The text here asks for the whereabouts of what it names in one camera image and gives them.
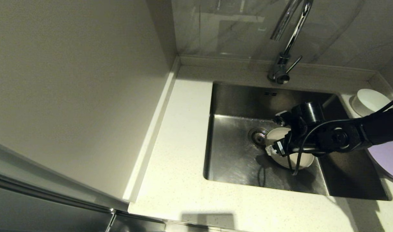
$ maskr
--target sink basin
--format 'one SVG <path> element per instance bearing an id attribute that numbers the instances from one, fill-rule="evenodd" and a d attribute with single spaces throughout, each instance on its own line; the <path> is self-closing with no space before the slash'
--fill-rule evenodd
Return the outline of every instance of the sink basin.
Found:
<path id="1" fill-rule="evenodd" d="M 337 197 L 390 200 L 365 150 L 315 158 L 292 176 L 252 141 L 253 131 L 279 127 L 276 113 L 304 102 L 323 105 L 326 120 L 347 119 L 334 94 L 214 83 L 204 177 L 212 181 L 252 185 Z"/>

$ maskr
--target faucet spout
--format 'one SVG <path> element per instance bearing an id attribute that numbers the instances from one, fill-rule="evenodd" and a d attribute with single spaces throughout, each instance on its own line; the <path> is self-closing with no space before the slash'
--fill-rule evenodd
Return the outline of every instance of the faucet spout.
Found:
<path id="1" fill-rule="evenodd" d="M 278 20 L 278 23 L 277 23 L 270 39 L 272 39 L 274 41 L 279 41 L 279 39 L 282 37 L 282 35 L 285 31 L 285 28 L 288 26 L 289 21 L 291 20 L 292 16 L 294 15 L 295 10 L 298 8 L 299 4 L 302 1 L 303 0 L 290 0 L 289 1 L 288 5 L 285 7 L 283 14 L 281 15 L 280 19 Z M 287 45 L 285 46 L 284 51 L 279 53 L 279 56 L 277 57 L 275 64 L 271 68 L 270 72 L 268 72 L 267 78 L 271 82 L 277 82 L 278 84 L 284 84 L 289 81 L 290 78 L 289 78 L 289 75 L 288 75 L 288 72 L 286 69 L 286 65 L 288 63 L 289 58 L 291 57 L 290 51 L 291 51 L 292 47 L 294 46 L 295 41 L 298 38 L 298 34 L 300 33 L 301 28 L 304 25 L 305 20 L 307 19 L 308 14 L 310 13 L 312 3 L 313 3 L 313 0 L 304 0 L 304 3 L 302 5 L 302 11 L 301 11 L 301 14 L 298 18 L 297 25 L 295 26 L 294 31 L 292 32 L 292 35 L 291 35 Z"/>

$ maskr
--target white dish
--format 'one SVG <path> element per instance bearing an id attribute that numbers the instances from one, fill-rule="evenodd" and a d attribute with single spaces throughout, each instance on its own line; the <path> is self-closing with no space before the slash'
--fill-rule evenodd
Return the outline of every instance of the white dish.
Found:
<path id="1" fill-rule="evenodd" d="M 370 115 L 390 103 L 390 99 L 380 92 L 360 89 L 351 101 L 351 107 L 361 116 Z"/>
<path id="2" fill-rule="evenodd" d="M 270 131 L 267 134 L 267 140 L 266 140 L 266 145 L 272 145 L 274 141 L 280 140 L 284 138 L 284 136 L 290 131 L 291 129 L 281 127 L 281 128 L 275 128 L 272 131 Z M 288 159 L 287 157 L 281 157 L 278 154 L 272 154 L 271 155 L 272 159 L 275 160 L 279 165 L 290 168 L 288 164 Z M 298 158 L 298 153 L 293 153 L 290 154 L 290 160 L 291 160 L 291 166 L 294 169 L 295 165 L 297 164 L 297 158 Z M 300 160 L 300 166 L 298 169 L 305 169 L 306 167 L 309 167 L 312 162 L 314 161 L 314 156 L 309 153 L 302 153 L 301 154 L 301 160 Z"/>

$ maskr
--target drain strainer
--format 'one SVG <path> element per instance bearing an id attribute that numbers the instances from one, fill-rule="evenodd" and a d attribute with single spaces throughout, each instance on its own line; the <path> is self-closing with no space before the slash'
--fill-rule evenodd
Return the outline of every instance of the drain strainer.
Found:
<path id="1" fill-rule="evenodd" d="M 254 128 L 248 132 L 248 140 L 257 148 L 265 148 L 268 131 L 263 128 Z"/>

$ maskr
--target white countertop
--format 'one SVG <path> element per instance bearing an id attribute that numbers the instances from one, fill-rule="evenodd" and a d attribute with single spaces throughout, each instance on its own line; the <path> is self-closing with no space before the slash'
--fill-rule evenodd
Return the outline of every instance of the white countertop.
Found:
<path id="1" fill-rule="evenodd" d="M 213 81 L 332 92 L 346 108 L 367 81 L 292 75 L 272 84 L 264 72 L 182 66 L 148 169 L 129 213 L 243 231 L 393 231 L 393 200 L 329 197 L 206 180 L 205 147 Z M 393 198 L 393 182 L 383 179 Z"/>

